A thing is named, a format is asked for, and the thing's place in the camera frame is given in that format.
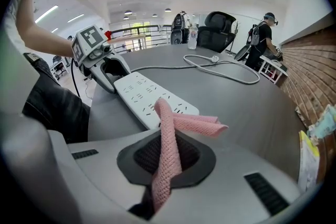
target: white power strip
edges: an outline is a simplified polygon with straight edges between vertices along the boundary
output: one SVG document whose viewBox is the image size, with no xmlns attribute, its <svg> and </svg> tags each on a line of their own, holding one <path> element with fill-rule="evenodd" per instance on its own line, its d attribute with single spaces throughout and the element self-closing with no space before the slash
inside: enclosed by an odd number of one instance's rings
<svg viewBox="0 0 336 224">
<path fill-rule="evenodd" d="M 175 113 L 199 115 L 199 110 L 196 107 L 138 72 L 117 80 L 114 87 L 134 115 L 148 129 L 159 126 L 160 118 L 154 110 L 154 104 L 159 98 L 164 98 Z"/>
</svg>

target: round table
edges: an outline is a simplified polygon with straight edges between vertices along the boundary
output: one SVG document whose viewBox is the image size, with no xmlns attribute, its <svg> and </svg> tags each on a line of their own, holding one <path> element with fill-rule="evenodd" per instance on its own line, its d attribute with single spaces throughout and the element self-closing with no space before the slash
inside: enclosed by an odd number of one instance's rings
<svg viewBox="0 0 336 224">
<path fill-rule="evenodd" d="M 186 54 L 234 61 L 186 44 L 167 45 L 130 52 L 123 58 L 130 69 L 144 66 L 187 66 Z M 208 63 L 194 58 L 195 63 Z M 233 64 L 207 67 L 246 81 L 256 79 L 248 70 Z M 294 180 L 298 179 L 300 143 L 298 132 L 305 130 L 294 109 L 296 105 L 276 85 L 261 76 L 257 84 L 245 85 L 196 68 L 140 70 L 144 76 L 197 107 L 200 115 L 217 116 L 229 126 L 217 139 L 229 140 L 264 158 Z M 117 94 L 97 85 L 89 119 L 89 141 L 107 140 L 145 131 Z"/>
</svg>

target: person's arm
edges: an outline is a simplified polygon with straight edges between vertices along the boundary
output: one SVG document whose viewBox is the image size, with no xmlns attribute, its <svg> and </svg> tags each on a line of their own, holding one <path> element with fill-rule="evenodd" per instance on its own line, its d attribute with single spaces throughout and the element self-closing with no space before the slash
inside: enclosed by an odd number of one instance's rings
<svg viewBox="0 0 336 224">
<path fill-rule="evenodd" d="M 272 40 L 270 38 L 266 38 L 267 47 L 273 52 L 274 55 L 278 55 L 279 52 L 275 49 L 275 46 L 272 44 Z"/>
<path fill-rule="evenodd" d="M 33 0 L 21 0 L 16 15 L 16 27 L 26 47 L 47 54 L 73 57 L 70 40 L 35 24 Z"/>
</svg>

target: ceiling light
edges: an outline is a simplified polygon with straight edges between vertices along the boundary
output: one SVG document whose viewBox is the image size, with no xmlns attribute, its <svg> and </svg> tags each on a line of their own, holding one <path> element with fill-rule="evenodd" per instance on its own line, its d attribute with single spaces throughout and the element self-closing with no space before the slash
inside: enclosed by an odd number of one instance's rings
<svg viewBox="0 0 336 224">
<path fill-rule="evenodd" d="M 73 20 L 76 20 L 77 18 L 82 17 L 82 16 L 84 16 L 84 14 L 78 15 L 77 17 L 72 18 L 71 20 L 68 20 L 68 23 L 72 22 Z"/>
<path fill-rule="evenodd" d="M 44 17 L 46 17 L 49 13 L 51 13 L 56 8 L 58 8 L 58 6 L 54 6 L 50 10 L 44 12 L 40 17 L 38 17 L 38 19 L 35 21 L 35 23 L 38 23 L 39 21 L 41 21 Z"/>
</svg>

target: water bottle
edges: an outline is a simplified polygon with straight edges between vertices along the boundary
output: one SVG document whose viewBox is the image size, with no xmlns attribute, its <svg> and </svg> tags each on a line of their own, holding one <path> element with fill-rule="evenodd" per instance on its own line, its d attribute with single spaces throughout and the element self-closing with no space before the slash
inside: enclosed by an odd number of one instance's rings
<svg viewBox="0 0 336 224">
<path fill-rule="evenodd" d="M 189 29 L 188 49 L 196 49 L 198 29 L 195 24 Z"/>
</svg>

